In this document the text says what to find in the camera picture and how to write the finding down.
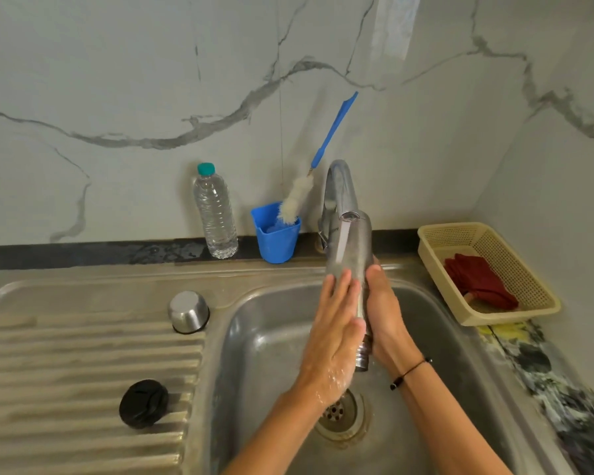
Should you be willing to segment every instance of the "blue brush handle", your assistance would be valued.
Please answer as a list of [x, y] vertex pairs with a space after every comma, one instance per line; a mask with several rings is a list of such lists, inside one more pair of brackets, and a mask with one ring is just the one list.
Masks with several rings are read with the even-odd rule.
[[310, 163], [310, 168], [317, 168], [317, 165], [321, 161], [321, 158], [324, 156], [325, 148], [328, 146], [328, 143], [330, 143], [330, 140], [332, 139], [336, 129], [339, 128], [339, 125], [341, 124], [341, 121], [343, 120], [345, 114], [348, 112], [349, 107], [351, 107], [352, 103], [354, 103], [354, 100], [356, 100], [357, 95], [358, 92], [354, 92], [354, 94], [350, 98], [348, 98], [345, 102], [341, 103], [341, 109], [339, 110], [339, 113], [337, 113], [337, 117], [334, 119], [333, 126], [332, 128], [330, 128], [330, 131], [328, 132], [328, 135], [326, 136], [324, 143], [321, 145], [321, 148], [317, 150], [315, 158], [312, 159], [312, 163]]

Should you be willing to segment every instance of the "marble wall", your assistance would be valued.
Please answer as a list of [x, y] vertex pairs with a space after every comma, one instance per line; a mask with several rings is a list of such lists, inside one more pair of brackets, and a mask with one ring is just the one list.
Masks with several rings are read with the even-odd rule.
[[561, 298], [540, 324], [594, 390], [594, 5], [538, 93], [473, 217]]
[[248, 211], [342, 100], [375, 229], [461, 219], [594, 0], [0, 0], [0, 244], [202, 236], [199, 161]]

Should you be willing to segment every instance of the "teal bottle cap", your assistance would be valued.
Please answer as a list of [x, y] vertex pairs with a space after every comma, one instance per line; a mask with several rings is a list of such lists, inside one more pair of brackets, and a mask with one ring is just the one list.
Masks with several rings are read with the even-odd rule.
[[213, 163], [198, 163], [198, 174], [200, 176], [212, 176], [216, 172]]

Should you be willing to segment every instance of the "red cloth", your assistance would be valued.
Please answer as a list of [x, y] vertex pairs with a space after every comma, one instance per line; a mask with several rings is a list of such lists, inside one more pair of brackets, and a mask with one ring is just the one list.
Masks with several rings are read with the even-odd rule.
[[445, 260], [445, 270], [460, 292], [472, 294], [504, 310], [517, 308], [519, 302], [504, 288], [504, 283], [481, 256], [455, 254]]

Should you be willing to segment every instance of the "blue cup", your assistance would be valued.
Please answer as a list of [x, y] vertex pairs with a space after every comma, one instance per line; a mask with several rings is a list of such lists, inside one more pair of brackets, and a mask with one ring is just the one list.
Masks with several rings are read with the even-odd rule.
[[301, 218], [297, 217], [294, 225], [266, 233], [277, 222], [280, 204], [278, 201], [251, 210], [261, 257], [269, 263], [284, 263], [291, 259], [301, 228]]

